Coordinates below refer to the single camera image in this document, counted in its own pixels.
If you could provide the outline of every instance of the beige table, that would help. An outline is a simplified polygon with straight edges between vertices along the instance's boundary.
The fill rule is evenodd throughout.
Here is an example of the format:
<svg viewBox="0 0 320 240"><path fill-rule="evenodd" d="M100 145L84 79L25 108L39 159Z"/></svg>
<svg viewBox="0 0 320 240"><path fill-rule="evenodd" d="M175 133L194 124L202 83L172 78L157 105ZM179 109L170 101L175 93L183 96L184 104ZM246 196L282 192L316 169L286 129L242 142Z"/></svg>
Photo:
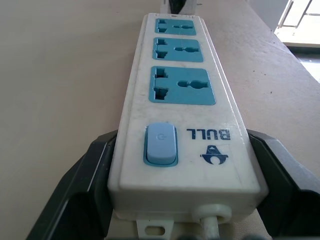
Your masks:
<svg viewBox="0 0 320 240"><path fill-rule="evenodd" d="M320 85L243 0L199 3L245 125L320 176ZM118 128L143 16L159 6L1 2L0 239L24 239L90 142ZM173 236L197 231L176 224ZM266 234L257 213L220 231ZM134 223L112 221L110 236L133 234Z"/></svg>

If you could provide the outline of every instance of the power symbol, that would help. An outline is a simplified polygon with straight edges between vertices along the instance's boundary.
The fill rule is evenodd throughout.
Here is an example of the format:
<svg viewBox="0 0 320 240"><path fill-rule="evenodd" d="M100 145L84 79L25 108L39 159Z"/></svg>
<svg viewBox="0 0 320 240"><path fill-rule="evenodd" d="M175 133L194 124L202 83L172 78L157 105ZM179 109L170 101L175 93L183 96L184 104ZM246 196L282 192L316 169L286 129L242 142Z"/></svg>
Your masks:
<svg viewBox="0 0 320 240"><path fill-rule="evenodd" d="M158 139L158 140L164 140L166 137L167 137L166 135L160 133L160 134L158 134L158 135L156 136L156 139Z"/></svg>

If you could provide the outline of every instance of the cable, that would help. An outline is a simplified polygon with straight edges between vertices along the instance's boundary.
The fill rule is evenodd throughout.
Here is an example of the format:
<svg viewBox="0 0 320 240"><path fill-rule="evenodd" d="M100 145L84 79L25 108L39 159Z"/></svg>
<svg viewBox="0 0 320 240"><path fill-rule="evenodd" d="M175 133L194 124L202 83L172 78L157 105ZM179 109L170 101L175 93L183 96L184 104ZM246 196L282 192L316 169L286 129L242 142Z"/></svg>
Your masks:
<svg viewBox="0 0 320 240"><path fill-rule="evenodd" d="M200 220L205 240L219 239L218 219L216 216L207 216Z"/></svg>

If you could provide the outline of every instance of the white wall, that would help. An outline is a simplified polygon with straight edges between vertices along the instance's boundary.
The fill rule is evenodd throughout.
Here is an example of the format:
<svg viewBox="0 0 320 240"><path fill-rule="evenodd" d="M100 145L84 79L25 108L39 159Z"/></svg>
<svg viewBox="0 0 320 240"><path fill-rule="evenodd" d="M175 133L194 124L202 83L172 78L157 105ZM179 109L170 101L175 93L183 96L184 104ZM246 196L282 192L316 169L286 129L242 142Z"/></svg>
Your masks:
<svg viewBox="0 0 320 240"><path fill-rule="evenodd" d="M259 17L274 31L288 0L246 0Z"/></svg>

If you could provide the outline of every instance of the blue switch button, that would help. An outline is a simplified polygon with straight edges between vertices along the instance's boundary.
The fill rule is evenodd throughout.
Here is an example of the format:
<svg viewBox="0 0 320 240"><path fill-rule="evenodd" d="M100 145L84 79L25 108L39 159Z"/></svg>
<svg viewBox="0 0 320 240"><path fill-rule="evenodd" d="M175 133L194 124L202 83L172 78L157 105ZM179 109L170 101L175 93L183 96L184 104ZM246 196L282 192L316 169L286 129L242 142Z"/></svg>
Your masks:
<svg viewBox="0 0 320 240"><path fill-rule="evenodd" d="M156 122L147 127L145 157L149 165L171 167L178 163L176 128L170 123Z"/></svg>

